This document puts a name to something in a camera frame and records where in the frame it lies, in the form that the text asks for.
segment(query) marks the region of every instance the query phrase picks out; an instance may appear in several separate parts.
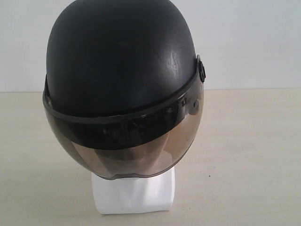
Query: white stand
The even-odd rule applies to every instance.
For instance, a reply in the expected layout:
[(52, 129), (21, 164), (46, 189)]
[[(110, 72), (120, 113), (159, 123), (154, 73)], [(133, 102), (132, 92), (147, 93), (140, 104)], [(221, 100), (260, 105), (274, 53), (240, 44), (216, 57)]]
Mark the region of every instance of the white stand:
[(174, 168), (152, 178), (105, 180), (92, 173), (93, 197), (101, 214), (169, 210), (174, 201)]

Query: motorcycle helmet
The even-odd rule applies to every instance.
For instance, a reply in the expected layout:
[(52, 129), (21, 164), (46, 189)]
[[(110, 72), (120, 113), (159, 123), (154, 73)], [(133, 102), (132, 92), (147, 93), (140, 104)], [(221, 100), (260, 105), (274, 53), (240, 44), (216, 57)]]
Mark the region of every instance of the motorcycle helmet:
[(96, 175), (157, 176), (192, 144), (206, 76), (169, 0), (76, 0), (52, 28), (46, 62), (50, 127)]

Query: visor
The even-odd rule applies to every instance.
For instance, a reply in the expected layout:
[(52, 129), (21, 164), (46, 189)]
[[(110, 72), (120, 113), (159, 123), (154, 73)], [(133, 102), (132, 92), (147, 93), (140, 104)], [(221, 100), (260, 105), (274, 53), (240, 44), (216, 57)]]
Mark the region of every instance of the visor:
[(66, 152), (104, 179), (149, 178), (172, 168), (192, 144), (203, 110), (197, 73), (179, 93), (147, 110), (82, 118), (52, 108), (46, 81), (48, 122)]

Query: tinted visor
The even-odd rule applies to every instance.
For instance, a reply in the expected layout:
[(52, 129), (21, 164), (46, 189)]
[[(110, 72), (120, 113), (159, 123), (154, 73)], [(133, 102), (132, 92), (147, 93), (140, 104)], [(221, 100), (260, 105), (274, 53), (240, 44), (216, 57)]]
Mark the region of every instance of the tinted visor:
[(197, 73), (167, 101), (111, 117), (56, 112), (47, 84), (43, 103), (56, 138), (79, 164), (105, 179), (148, 178), (169, 170), (190, 147), (203, 110), (203, 83)]

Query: table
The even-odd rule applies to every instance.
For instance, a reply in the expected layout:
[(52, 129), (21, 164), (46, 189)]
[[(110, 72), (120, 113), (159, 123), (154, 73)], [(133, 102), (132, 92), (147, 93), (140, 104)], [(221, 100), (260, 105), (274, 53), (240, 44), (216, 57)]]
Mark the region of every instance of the table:
[(300, 226), (301, 89), (210, 90), (168, 212), (100, 215), (41, 93), (0, 94), (1, 226)]

